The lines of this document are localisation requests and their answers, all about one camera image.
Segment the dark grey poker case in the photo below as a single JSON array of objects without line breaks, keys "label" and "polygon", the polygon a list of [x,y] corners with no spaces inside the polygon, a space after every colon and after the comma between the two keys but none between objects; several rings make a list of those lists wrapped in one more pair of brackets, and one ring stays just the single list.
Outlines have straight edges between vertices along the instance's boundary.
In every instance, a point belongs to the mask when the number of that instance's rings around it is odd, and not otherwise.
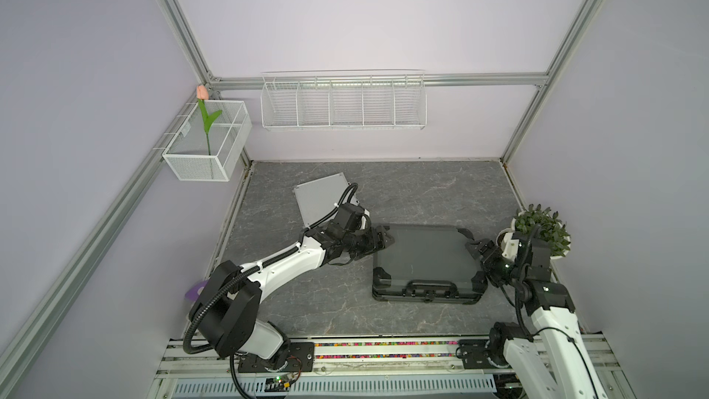
[{"label": "dark grey poker case", "polygon": [[452,225],[386,225],[393,243],[374,254],[372,297],[474,305],[489,283],[468,249],[470,230]]}]

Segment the silver aluminium poker case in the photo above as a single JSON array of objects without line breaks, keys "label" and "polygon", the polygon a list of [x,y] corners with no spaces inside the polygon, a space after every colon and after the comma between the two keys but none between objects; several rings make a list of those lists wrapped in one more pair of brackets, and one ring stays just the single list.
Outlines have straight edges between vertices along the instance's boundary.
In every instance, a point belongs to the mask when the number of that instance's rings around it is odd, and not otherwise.
[{"label": "silver aluminium poker case", "polygon": [[295,186],[294,193],[304,227],[331,212],[349,186],[344,173],[329,175]]}]

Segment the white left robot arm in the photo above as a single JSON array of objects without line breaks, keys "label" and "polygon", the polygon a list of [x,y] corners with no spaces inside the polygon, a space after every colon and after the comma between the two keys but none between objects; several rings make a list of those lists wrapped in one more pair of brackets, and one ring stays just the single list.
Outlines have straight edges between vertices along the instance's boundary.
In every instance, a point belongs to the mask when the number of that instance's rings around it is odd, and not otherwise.
[{"label": "white left robot arm", "polygon": [[307,225],[294,244],[254,262],[219,264],[188,314],[183,351],[251,355],[273,369],[285,365],[291,341],[276,325],[258,319],[262,301],[304,273],[347,266],[395,242],[387,227],[374,225],[369,211],[353,203],[357,189],[356,183],[348,185],[332,210]]}]

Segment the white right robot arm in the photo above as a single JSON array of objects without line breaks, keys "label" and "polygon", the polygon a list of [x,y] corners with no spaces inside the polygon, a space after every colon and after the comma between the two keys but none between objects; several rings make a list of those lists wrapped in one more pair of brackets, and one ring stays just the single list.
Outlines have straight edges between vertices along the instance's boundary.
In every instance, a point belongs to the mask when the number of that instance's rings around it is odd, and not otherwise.
[{"label": "white right robot arm", "polygon": [[528,398],[607,398],[570,292],[552,281],[552,249],[538,230],[467,245],[489,283],[514,288],[516,321],[493,325],[487,358],[512,369]]}]

